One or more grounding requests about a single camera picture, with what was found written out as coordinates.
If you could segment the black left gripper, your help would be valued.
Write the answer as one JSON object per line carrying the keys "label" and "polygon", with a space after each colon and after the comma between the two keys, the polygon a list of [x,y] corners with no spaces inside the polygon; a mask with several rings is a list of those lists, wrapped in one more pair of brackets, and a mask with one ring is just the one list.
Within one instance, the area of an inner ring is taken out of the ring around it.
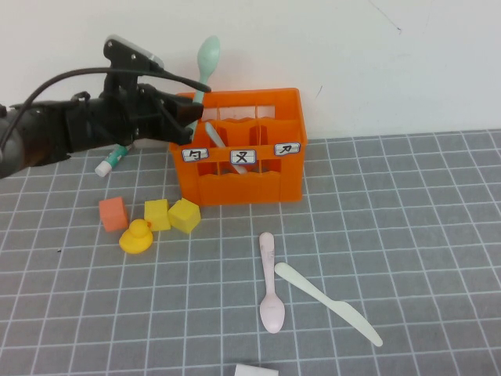
{"label": "black left gripper", "polygon": [[203,112],[202,103],[148,84],[131,96],[108,93],[93,99],[80,92],[64,110],[65,149],[77,153],[114,144],[131,146],[140,139],[190,144],[192,130],[178,121],[198,121]]}

